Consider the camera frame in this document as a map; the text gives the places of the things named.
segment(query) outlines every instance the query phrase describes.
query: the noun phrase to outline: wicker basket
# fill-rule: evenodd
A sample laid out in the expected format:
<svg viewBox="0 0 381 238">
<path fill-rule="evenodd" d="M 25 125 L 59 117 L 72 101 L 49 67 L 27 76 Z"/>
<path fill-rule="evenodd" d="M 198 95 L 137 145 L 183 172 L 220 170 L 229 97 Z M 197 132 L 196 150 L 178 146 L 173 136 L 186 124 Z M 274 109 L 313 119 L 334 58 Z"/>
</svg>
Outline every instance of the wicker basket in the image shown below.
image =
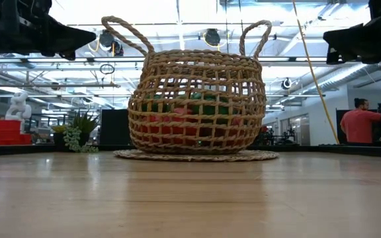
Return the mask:
<svg viewBox="0 0 381 238">
<path fill-rule="evenodd" d="M 148 53 L 125 39 L 108 22 L 130 30 Z M 133 144 L 150 153 L 228 154 L 253 143 L 265 115 L 265 84 L 258 55 L 271 23 L 261 20 L 240 38 L 240 56 L 211 50 L 154 52 L 148 39 L 116 17 L 102 24 L 125 44 L 145 55 L 140 83 L 128 105 Z M 245 56 L 245 35 L 268 26 L 253 58 Z"/>
</svg>

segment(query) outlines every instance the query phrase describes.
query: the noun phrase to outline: man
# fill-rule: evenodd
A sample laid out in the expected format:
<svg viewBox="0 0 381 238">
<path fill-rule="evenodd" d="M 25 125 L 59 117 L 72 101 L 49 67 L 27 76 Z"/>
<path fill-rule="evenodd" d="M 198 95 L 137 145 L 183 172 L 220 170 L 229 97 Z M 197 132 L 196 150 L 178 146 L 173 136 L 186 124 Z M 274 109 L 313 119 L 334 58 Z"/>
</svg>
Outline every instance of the man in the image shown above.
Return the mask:
<svg viewBox="0 0 381 238">
<path fill-rule="evenodd" d="M 349 143 L 372 143 L 372 123 L 381 121 L 381 114 L 369 112 L 366 99 L 355 99 L 355 108 L 343 115 L 342 131 Z"/>
</svg>

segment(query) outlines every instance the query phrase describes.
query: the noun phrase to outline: wooden table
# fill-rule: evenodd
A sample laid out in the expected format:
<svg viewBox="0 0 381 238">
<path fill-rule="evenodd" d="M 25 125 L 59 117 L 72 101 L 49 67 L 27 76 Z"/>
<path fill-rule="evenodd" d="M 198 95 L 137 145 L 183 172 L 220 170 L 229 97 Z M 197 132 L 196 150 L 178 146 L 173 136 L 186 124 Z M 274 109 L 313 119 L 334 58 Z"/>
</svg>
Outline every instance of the wooden table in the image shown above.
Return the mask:
<svg viewBox="0 0 381 238">
<path fill-rule="evenodd" d="M 0 156 L 0 237 L 381 237 L 381 158 L 241 163 Z"/>
</svg>

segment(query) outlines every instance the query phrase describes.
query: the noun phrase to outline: white figurine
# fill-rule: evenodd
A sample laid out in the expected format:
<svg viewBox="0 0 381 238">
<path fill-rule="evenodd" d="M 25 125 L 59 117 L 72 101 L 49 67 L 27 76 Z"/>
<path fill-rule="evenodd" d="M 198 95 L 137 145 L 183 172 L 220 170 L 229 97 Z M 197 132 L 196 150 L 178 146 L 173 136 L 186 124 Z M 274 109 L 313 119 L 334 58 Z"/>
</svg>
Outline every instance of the white figurine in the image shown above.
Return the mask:
<svg viewBox="0 0 381 238">
<path fill-rule="evenodd" d="M 32 116 L 32 108 L 26 104 L 27 93 L 15 93 L 11 98 L 11 106 L 5 114 L 6 120 L 19 120 L 21 121 L 20 130 L 23 133 L 24 119 L 29 119 Z"/>
</svg>

